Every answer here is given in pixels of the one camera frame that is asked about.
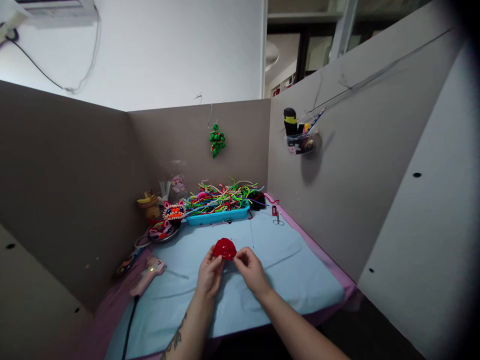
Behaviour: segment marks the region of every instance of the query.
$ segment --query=small scissors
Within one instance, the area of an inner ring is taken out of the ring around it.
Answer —
[[[271,214],[272,214],[272,216],[276,215],[276,220],[273,220],[273,223],[275,225],[281,225],[281,226],[285,225],[285,223],[280,220],[280,214],[277,211],[277,207],[275,205],[271,208]]]

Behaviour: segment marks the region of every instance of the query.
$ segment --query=red pipe cleaner ball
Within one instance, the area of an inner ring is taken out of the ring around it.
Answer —
[[[221,255],[222,259],[232,260],[237,254],[237,249],[235,245],[226,237],[222,237],[216,242],[215,249],[213,249],[213,255],[219,257]]]

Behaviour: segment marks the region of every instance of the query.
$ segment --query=pile of pipe cleaners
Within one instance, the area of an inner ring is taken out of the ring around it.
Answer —
[[[189,201],[184,200],[188,211],[185,215],[213,214],[243,208],[247,202],[251,202],[250,199],[247,199],[250,194],[260,192],[265,187],[257,189],[258,183],[246,180],[235,182],[232,177],[230,179],[233,181],[232,186],[220,184],[217,188],[211,184],[205,185],[204,182],[207,180],[198,184],[200,192],[197,195],[191,192]]]

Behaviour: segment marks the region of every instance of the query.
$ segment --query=teal plastic tray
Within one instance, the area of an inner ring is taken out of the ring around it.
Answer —
[[[227,220],[238,220],[238,219],[245,219],[247,217],[247,213],[250,210],[250,204],[247,202],[245,207],[231,210],[231,211],[222,211],[222,212],[214,212],[211,214],[205,215],[194,215],[188,216],[186,218],[186,222],[190,226],[198,226],[198,225],[205,225],[205,224],[213,224],[213,223],[221,223],[222,221]]]

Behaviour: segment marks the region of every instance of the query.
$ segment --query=pink glue gun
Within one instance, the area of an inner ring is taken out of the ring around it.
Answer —
[[[142,278],[138,284],[130,290],[130,295],[133,297],[140,297],[144,291],[149,287],[150,283],[157,275],[162,275],[167,268],[167,265],[154,256],[149,256],[146,260],[147,268],[141,273]]]

